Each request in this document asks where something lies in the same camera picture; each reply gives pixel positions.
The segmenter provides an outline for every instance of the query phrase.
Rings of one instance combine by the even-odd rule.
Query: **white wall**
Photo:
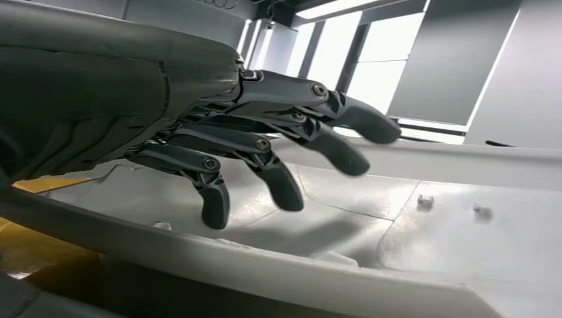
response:
[[[562,1],[524,0],[465,144],[562,149]]]
[[[246,19],[254,18],[258,6],[250,0],[228,1],[236,2],[236,7],[218,9],[202,0],[129,0],[128,5],[126,0],[32,0],[119,19],[125,16],[129,21],[201,36],[236,48]]]

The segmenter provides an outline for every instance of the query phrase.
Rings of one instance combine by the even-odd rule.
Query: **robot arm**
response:
[[[116,158],[191,180],[203,221],[227,225],[213,156],[243,160],[276,204],[303,208],[291,173],[260,133],[281,133],[338,170],[365,157],[331,127],[388,144],[400,129],[315,81],[243,67],[230,47],[127,21],[0,0],[0,168],[9,182],[87,170]]]

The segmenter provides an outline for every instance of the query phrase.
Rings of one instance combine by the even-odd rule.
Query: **ceiling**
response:
[[[334,0],[285,0],[284,4],[295,9],[295,11],[301,11],[332,1]]]

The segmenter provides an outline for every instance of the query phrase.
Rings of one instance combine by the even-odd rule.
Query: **gray wall panel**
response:
[[[285,73],[297,35],[298,32],[292,28],[279,24],[275,26],[264,62],[265,70]]]
[[[467,124],[520,0],[432,0],[388,112]]]
[[[525,0],[465,143],[562,149],[562,2]]]
[[[423,12],[427,0],[406,0],[397,3],[390,3],[380,7],[374,7],[363,11],[360,25],[365,25],[374,21],[401,17],[402,15],[413,15]]]
[[[169,28],[236,48],[245,20],[190,0],[131,0],[127,20]]]
[[[121,18],[125,0],[32,0],[32,2]]]

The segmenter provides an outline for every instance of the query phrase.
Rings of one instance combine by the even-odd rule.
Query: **window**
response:
[[[347,95],[387,113],[424,13],[370,24]]]
[[[309,80],[335,89],[362,14],[359,11],[326,20],[308,73]]]
[[[286,75],[293,77],[298,76],[306,50],[308,49],[308,44],[310,43],[310,38],[312,37],[312,32],[314,31],[314,25],[315,23],[308,23],[297,28],[297,39],[295,40],[295,46],[293,47],[289,59],[289,65],[285,71]]]

